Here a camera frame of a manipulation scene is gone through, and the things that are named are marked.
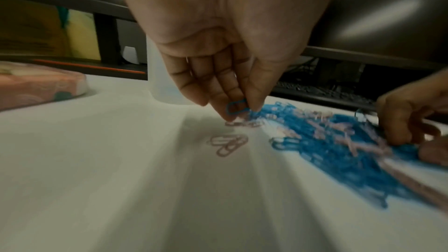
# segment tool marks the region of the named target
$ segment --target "keyboard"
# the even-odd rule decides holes
[[[356,94],[296,83],[278,82],[272,90],[271,96],[350,111],[356,111],[357,109],[375,111],[375,101],[371,99]]]

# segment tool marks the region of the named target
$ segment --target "table surface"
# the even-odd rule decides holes
[[[224,129],[212,108],[156,102],[145,81],[88,81],[83,97],[0,112],[0,251],[448,247],[448,216],[434,208],[393,198],[386,211],[372,208],[297,153],[254,142],[266,133],[252,132],[239,159],[218,164],[202,146]],[[403,170],[448,191],[444,171]]]

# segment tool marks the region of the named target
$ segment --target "paper clip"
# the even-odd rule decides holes
[[[240,111],[236,111],[236,112],[231,112],[231,111],[229,110],[229,108],[230,108],[232,105],[243,104],[243,103],[247,103],[247,100],[246,100],[246,99],[242,99],[242,100],[238,100],[238,101],[236,101],[236,102],[230,102],[230,103],[228,103],[228,105],[225,107],[225,112],[226,112],[228,115],[236,115],[236,114],[239,114],[239,113],[242,113],[242,112],[249,112],[249,111],[251,111],[251,109],[250,109],[249,107],[246,107],[246,108],[244,108],[244,109],[242,109],[242,110],[240,110]]]

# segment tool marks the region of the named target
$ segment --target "pink tissue package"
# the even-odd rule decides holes
[[[46,66],[0,61],[0,111],[80,96],[84,74]]]

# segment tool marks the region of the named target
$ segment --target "white container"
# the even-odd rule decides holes
[[[167,104],[191,105],[169,76],[155,43],[146,37],[149,91],[153,98]]]

